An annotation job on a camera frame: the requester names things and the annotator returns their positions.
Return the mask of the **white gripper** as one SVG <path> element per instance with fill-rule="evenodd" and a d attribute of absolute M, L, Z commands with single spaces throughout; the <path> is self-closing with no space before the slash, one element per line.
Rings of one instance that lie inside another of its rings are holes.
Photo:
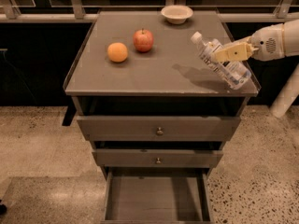
<path fill-rule="evenodd" d="M 215 63 L 245 61 L 250 57 L 259 61 L 271 61 L 285 57 L 283 48 L 283 24 L 271 25 L 249 36 L 224 45 L 211 55 Z"/>

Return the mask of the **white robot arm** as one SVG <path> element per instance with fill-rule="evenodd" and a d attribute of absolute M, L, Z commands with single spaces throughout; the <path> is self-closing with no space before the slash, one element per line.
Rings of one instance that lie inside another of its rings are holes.
<path fill-rule="evenodd" d="M 299 20 L 264 27 L 213 52 L 213 62 L 272 61 L 299 55 Z"/>

